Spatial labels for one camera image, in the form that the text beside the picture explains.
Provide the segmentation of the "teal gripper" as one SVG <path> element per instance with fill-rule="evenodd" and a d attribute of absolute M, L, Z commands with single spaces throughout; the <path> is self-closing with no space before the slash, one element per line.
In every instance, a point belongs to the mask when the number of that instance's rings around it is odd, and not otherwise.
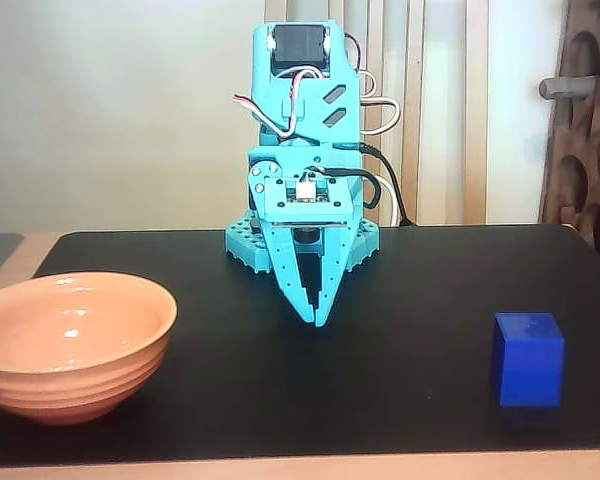
<path fill-rule="evenodd" d="M 328 169 L 359 169 L 355 151 L 320 146 L 260 146 L 248 153 L 249 208 L 260 228 L 278 286 L 299 317 L 323 327 L 346 267 L 355 231 L 350 223 L 324 230 L 318 306 L 308 300 L 298 268 L 291 221 L 353 221 L 363 213 L 359 176 L 333 178 Z"/>

